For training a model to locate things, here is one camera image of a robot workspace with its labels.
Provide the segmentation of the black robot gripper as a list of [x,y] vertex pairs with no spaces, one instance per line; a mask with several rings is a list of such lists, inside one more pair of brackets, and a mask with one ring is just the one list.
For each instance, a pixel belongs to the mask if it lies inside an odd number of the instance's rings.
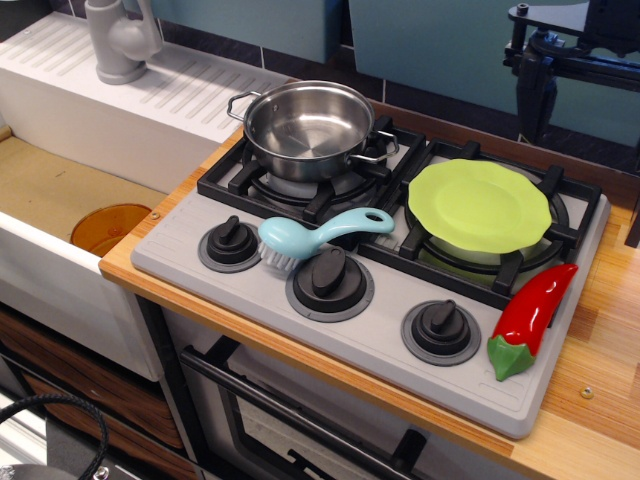
[[[512,7],[510,42],[503,64],[518,75],[519,134],[536,144],[556,101],[556,77],[598,85],[637,85],[639,51],[637,1],[586,1],[570,5]],[[534,54],[525,54],[527,50]]]

